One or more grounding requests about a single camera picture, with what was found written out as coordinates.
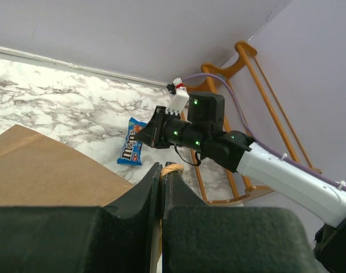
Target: candy wrapper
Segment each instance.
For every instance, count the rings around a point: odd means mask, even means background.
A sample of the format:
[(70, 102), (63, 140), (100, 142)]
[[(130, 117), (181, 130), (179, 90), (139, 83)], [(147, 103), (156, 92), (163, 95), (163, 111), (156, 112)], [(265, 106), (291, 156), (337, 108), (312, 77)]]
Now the candy wrapper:
[(141, 131), (145, 126), (146, 123), (137, 121), (135, 118), (130, 118), (129, 130), (121, 156), (117, 159), (117, 164), (141, 165), (142, 143), (135, 139), (135, 134)]

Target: cardboard sheet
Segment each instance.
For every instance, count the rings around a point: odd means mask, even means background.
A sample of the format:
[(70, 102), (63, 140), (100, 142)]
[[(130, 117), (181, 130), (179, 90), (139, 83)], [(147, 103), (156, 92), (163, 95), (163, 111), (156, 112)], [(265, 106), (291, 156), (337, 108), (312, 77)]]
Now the cardboard sheet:
[(133, 185), (82, 153), (15, 125), (0, 135), (0, 206), (101, 205)]

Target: marble surface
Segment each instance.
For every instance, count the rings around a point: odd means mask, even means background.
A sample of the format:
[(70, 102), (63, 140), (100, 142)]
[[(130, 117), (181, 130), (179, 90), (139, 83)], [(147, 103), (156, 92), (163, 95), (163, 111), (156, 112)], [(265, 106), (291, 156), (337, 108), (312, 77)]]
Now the marble surface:
[[(143, 166), (117, 164), (130, 117), (147, 122), (165, 90), (0, 59), (0, 134), (14, 124), (75, 148), (135, 184), (154, 162), (185, 166), (186, 183), (199, 194), (194, 169), (173, 148), (142, 148)], [(187, 149), (180, 153), (191, 161)], [(227, 177), (210, 160), (200, 167), (212, 199), (231, 198)]]

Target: white marble table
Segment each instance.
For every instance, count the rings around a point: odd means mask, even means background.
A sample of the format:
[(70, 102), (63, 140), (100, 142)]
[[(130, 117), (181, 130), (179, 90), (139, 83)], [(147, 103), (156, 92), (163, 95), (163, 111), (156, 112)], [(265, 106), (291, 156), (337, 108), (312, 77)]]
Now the white marble table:
[[(154, 162), (177, 162), (185, 166), (184, 179), (198, 193), (195, 171), (172, 148), (143, 146), (143, 166), (117, 164), (130, 117), (147, 122), (155, 107), (167, 105), (169, 99), (157, 88), (0, 59), (0, 134), (14, 124), (26, 126), (134, 184)], [(191, 161), (188, 150), (180, 153)], [(232, 196), (226, 174), (214, 162), (204, 160), (200, 169), (209, 199)]]

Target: gray wall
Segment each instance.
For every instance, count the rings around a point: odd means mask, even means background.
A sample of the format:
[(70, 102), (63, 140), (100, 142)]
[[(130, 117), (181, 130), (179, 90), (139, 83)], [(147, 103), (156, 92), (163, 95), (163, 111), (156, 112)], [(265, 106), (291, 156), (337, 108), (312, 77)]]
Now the gray wall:
[(0, 46), (169, 82), (221, 65), (291, 0), (0, 0)]
[[(315, 166), (327, 177), (346, 181), (346, 0), (294, 0), (250, 44)], [(254, 132), (286, 152), (249, 72), (243, 69), (232, 83)], [(226, 114), (235, 129), (242, 129), (230, 100)], [(309, 239), (322, 226), (312, 213), (279, 194), (248, 205), (292, 209)]]

